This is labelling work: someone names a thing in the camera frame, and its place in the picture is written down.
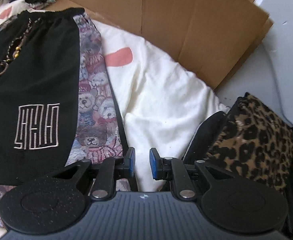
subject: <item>white embroidery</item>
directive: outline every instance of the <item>white embroidery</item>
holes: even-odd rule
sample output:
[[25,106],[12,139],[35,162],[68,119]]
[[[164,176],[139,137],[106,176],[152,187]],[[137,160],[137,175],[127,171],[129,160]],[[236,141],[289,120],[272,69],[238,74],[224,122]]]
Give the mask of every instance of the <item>white embroidery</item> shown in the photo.
[[37,150],[59,146],[58,104],[19,106],[18,124],[15,135],[15,149]]

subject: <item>leopard print garment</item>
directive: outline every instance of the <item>leopard print garment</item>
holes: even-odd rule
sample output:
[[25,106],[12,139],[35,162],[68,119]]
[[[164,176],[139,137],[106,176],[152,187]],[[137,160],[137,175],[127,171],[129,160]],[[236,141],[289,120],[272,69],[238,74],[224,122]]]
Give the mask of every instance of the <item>leopard print garment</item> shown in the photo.
[[228,116],[207,159],[283,192],[293,157],[292,129],[249,93],[236,111]]

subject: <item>drawstring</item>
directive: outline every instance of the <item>drawstring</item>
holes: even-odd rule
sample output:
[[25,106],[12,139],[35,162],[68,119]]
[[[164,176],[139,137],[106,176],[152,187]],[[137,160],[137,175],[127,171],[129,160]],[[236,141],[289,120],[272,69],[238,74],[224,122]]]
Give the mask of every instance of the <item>drawstring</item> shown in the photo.
[[[30,32],[30,30],[32,29],[32,27],[40,20],[40,18],[38,18],[36,21],[34,21],[34,23],[32,24],[31,19],[29,18],[29,22],[28,22],[28,26],[27,29],[25,30],[25,32],[18,38],[15,38],[7,51],[7,55],[6,55],[6,59],[5,60],[1,60],[0,61],[0,67],[3,68],[3,70],[0,72],[0,76],[8,69],[9,64],[14,61],[20,54],[21,51],[21,47],[23,46],[23,44],[25,43],[26,39],[27,39],[27,35]],[[16,43],[16,41],[20,41],[19,45],[15,48],[15,51],[12,54],[12,57],[10,58],[10,51],[11,51],[11,47]]]

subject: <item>pink spot on fabric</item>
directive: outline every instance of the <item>pink spot on fabric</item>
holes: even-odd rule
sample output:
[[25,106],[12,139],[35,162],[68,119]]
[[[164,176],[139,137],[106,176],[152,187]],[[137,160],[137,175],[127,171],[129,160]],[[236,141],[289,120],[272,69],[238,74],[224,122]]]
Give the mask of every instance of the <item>pink spot on fabric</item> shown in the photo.
[[2,13],[0,13],[0,19],[3,20],[4,18],[8,17],[11,13],[12,6],[10,6],[8,9],[5,9]]
[[119,49],[114,53],[104,56],[104,61],[107,67],[122,67],[128,65],[133,60],[133,54],[129,47]]

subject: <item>gray plastic object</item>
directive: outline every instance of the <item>gray plastic object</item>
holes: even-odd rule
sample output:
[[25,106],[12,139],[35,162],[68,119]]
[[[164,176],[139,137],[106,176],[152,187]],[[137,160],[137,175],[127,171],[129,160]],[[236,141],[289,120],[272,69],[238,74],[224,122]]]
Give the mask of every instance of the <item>gray plastic object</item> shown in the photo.
[[212,225],[194,202],[171,192],[117,192],[94,202],[75,225],[50,235],[28,236],[9,231],[1,240],[285,240],[278,231],[240,236]]

